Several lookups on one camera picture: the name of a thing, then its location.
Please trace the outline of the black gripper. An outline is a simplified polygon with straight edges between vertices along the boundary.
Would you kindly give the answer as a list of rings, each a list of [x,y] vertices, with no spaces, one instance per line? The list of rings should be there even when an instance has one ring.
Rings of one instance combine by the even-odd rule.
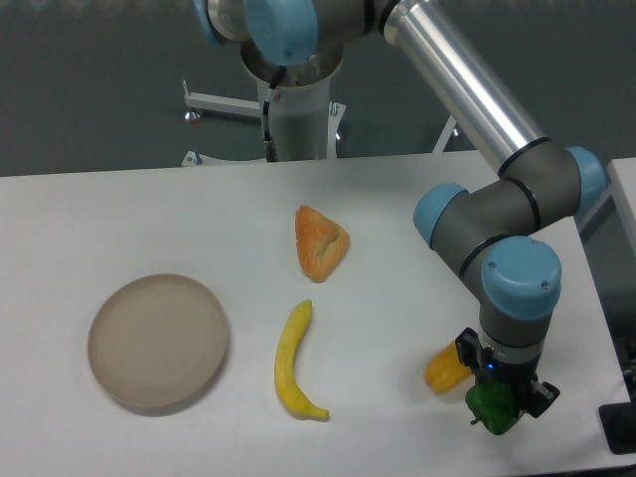
[[[465,328],[455,339],[460,364],[475,377],[475,383],[498,381],[518,386],[516,391],[519,414],[540,417],[560,396],[560,390],[537,377],[538,345],[514,348],[500,343],[481,345],[478,333]]]

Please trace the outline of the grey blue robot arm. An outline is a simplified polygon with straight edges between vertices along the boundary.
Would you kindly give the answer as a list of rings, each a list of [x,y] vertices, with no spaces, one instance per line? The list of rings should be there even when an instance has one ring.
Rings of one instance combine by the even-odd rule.
[[[195,11],[206,39],[240,44],[259,80],[269,162],[327,157],[328,103],[311,107],[309,90],[339,67],[346,43],[379,31],[405,53],[498,176],[472,193],[436,186],[413,213],[425,242],[480,305],[479,328],[454,344],[475,378],[467,403],[480,422],[548,409],[558,389],[536,369],[561,265],[533,235],[599,198],[605,176],[597,158],[556,146],[436,1],[198,1]]]

